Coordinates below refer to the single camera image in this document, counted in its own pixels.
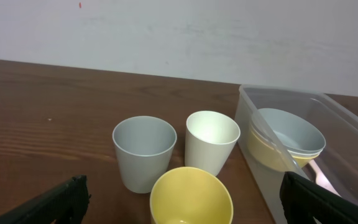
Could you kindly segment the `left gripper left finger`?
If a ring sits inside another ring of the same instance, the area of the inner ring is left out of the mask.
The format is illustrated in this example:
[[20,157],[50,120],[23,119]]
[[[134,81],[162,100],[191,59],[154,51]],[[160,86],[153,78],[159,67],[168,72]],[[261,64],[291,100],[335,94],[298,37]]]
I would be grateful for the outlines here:
[[90,197],[87,176],[77,175],[0,215],[0,223],[81,223]]

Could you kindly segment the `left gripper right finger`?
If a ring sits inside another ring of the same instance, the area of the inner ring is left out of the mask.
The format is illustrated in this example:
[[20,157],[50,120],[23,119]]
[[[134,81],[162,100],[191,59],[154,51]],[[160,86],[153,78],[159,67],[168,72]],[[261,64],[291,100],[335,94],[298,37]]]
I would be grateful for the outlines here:
[[358,206],[312,183],[295,172],[285,172],[280,200],[288,224],[358,224]]

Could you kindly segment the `white plastic fork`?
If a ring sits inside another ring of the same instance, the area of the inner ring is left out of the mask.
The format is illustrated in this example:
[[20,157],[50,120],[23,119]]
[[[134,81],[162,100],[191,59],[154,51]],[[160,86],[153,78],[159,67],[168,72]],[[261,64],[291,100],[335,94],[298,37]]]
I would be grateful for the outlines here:
[[340,196],[338,194],[338,192],[334,189],[334,187],[332,186],[330,181],[327,179],[327,177],[323,174],[323,171],[319,168],[317,163],[314,160],[311,160],[311,161],[309,161],[308,164],[311,166],[312,170],[316,174],[316,178],[315,178],[316,184],[319,185],[320,187]]

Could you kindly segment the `yellow bowl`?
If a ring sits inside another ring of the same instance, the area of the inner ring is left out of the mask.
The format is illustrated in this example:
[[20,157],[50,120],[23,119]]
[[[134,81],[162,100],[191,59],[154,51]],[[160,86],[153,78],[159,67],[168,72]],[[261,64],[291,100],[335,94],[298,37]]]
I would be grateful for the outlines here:
[[279,172],[290,170],[290,166],[297,163],[300,167],[304,167],[309,161],[318,157],[323,151],[325,145],[316,152],[306,151],[306,146],[302,144],[296,137],[290,137],[289,134],[278,134],[284,147],[288,150],[294,161],[284,156],[283,152],[274,148],[275,144],[268,142],[254,128],[250,127],[248,132],[247,147],[251,155],[261,164]]

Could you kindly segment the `grey bowl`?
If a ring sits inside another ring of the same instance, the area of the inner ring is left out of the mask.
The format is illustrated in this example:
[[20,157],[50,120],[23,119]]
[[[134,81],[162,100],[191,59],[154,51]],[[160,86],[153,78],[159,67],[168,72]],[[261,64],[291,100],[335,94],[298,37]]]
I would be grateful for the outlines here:
[[261,108],[258,111],[289,151],[312,156],[326,147],[321,131],[303,118],[275,108]]

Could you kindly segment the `yellow cup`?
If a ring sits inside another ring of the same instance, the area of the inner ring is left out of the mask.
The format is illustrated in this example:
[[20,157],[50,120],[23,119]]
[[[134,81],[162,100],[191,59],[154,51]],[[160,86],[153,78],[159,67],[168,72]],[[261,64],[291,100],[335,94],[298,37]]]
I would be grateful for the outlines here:
[[154,184],[150,216],[152,223],[231,224],[234,206],[217,177],[195,167],[178,167]]

